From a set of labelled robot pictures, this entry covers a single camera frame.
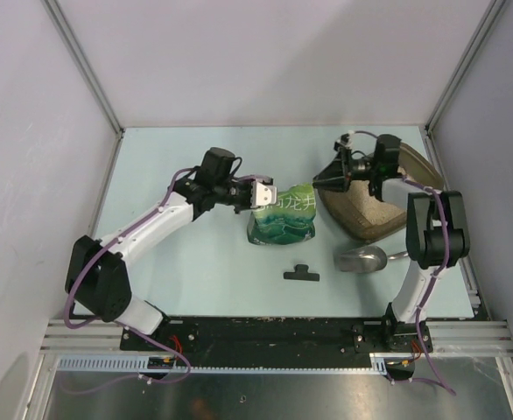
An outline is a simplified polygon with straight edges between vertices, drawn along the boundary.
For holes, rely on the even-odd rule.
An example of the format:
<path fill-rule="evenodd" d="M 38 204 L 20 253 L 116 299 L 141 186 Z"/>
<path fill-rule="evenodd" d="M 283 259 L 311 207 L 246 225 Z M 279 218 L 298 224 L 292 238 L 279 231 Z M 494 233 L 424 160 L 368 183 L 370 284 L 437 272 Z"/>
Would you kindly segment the green litter bag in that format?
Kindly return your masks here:
<path fill-rule="evenodd" d="M 253 245 L 292 245 L 311 240 L 316 233 L 317 200 L 311 184 L 294 185 L 278 193 L 278 201 L 253 211 L 247 239 Z"/>

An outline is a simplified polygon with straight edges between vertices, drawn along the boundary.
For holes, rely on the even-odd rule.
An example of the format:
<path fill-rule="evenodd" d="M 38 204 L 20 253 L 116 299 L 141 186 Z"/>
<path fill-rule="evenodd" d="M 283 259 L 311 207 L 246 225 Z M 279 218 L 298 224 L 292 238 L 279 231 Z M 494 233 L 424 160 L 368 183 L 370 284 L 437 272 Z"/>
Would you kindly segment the metal scoop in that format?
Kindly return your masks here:
<path fill-rule="evenodd" d="M 335 257 L 335 266 L 339 271 L 355 274 L 368 274 L 384 270 L 388 262 L 408 257 L 407 251 L 388 255 L 383 249 L 368 245 L 345 251 Z"/>

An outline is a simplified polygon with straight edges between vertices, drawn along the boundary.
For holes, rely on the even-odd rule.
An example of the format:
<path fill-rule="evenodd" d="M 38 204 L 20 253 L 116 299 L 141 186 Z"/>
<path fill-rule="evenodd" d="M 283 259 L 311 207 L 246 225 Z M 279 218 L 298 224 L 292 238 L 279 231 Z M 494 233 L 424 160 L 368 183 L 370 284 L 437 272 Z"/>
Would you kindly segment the black bag clip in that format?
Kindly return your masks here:
<path fill-rule="evenodd" d="M 283 279 L 318 282 L 320 280 L 320 274 L 316 272 L 311 272 L 309 270 L 309 266 L 306 264 L 296 264 L 293 267 L 292 271 L 285 271 L 283 273 Z"/>

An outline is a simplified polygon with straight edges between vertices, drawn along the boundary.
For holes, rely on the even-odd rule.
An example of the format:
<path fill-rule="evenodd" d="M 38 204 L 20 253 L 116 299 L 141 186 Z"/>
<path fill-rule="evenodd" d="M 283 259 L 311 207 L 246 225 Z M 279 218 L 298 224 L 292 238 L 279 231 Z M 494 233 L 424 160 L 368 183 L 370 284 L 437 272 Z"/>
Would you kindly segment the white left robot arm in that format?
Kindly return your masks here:
<path fill-rule="evenodd" d="M 165 314 L 134 294 L 129 269 L 170 234 L 217 205 L 232 206 L 238 214 L 270 204 L 276 194 L 271 178 L 239 177 L 241 163 L 232 152 L 212 147 L 201 164 L 176 171 L 164 198 L 128 226 L 99 239 L 84 235 L 77 240 L 65 284 L 67 327 L 76 327 L 70 312 L 80 304 L 94 319 L 139 331 L 139 339 L 150 349 L 164 347 L 170 339 Z"/>

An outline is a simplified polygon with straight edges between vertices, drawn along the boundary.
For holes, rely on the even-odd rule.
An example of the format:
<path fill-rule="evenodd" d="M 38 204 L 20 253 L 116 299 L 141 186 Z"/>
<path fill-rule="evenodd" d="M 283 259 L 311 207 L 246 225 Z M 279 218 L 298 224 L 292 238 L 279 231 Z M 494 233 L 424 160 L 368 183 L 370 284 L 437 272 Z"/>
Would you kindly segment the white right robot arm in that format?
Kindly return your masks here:
<path fill-rule="evenodd" d="M 464 202 L 460 192 L 422 185 L 400 172 L 402 141 L 397 136 L 377 136 L 374 152 L 367 156 L 354 149 L 353 135 L 348 132 L 335 141 L 335 157 L 313 178 L 313 187 L 320 193 L 345 193 L 355 181 L 365 181 L 370 196 L 406 212 L 410 265 L 403 284 L 385 314 L 371 324 L 356 325 L 354 333 L 360 352 L 404 352 L 413 342 L 429 341 L 426 307 L 435 287 L 469 253 Z"/>

